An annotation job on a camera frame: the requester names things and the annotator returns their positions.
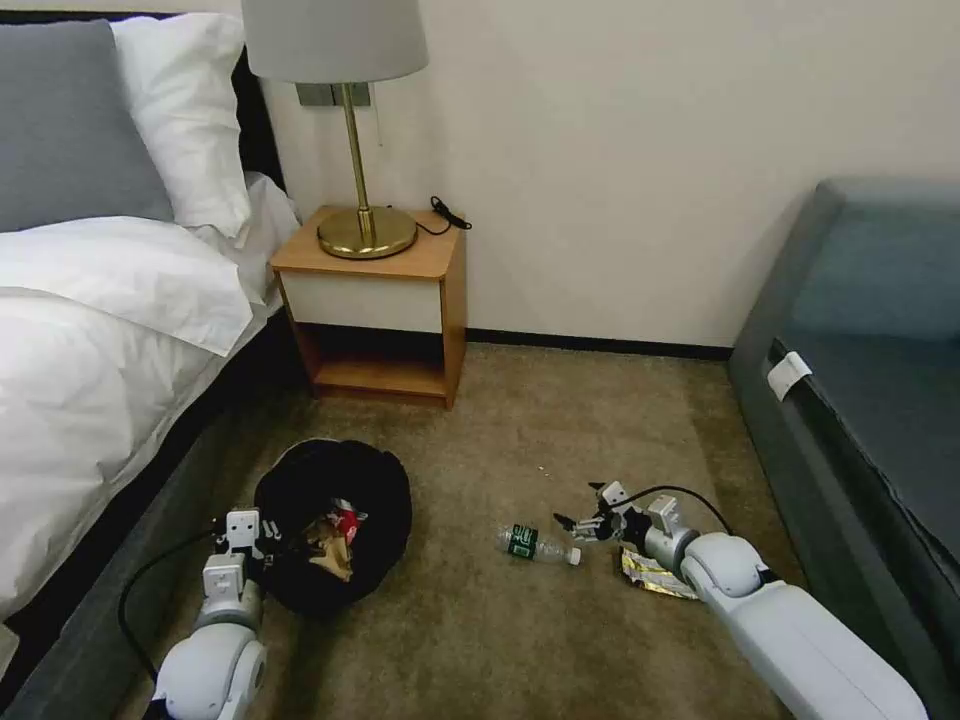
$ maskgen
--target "white wall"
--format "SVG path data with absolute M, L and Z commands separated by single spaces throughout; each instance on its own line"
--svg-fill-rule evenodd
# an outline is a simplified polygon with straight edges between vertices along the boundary
M 421 6 L 432 63 L 377 87 L 382 147 L 361 113 L 367 177 L 469 214 L 473 327 L 730 344 L 819 178 L 960 177 L 952 0 Z M 268 97 L 301 210 L 351 201 L 339 111 Z

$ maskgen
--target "headboard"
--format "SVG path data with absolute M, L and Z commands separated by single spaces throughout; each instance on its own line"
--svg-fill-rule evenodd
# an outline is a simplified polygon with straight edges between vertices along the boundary
M 172 17 L 175 13 L 152 12 L 97 12 L 74 10 L 0 10 L 0 24 L 27 25 L 36 23 L 61 22 L 64 20 L 124 20 L 126 18 L 147 16 L 155 18 Z M 273 138 L 273 127 L 267 114 L 267 104 L 263 99 L 260 81 L 250 72 L 247 64 L 247 51 L 243 51 L 236 69 L 233 71 L 233 88 L 237 93 L 237 119 L 240 121 L 240 160 L 245 170 L 262 172 L 270 176 L 277 185 L 286 189 L 283 173 L 280 170 L 280 158 Z

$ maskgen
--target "lampshade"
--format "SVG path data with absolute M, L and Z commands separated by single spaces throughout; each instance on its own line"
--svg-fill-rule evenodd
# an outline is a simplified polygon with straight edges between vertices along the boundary
M 261 77 L 374 82 L 427 64 L 417 0 L 243 0 L 243 22 Z

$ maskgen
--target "white tag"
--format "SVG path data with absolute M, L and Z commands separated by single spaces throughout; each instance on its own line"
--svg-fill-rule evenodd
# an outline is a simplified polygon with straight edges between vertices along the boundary
M 783 399 L 790 392 L 790 388 L 800 382 L 807 375 L 813 375 L 813 370 L 803 361 L 797 352 L 788 352 L 783 360 L 773 366 L 767 373 L 767 384 L 773 390 L 777 400 Z

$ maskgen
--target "gray sofa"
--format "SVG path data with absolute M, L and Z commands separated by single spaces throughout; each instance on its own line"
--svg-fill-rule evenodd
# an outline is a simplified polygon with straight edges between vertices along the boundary
M 960 717 L 960 183 L 818 186 L 730 374 L 813 594 Z

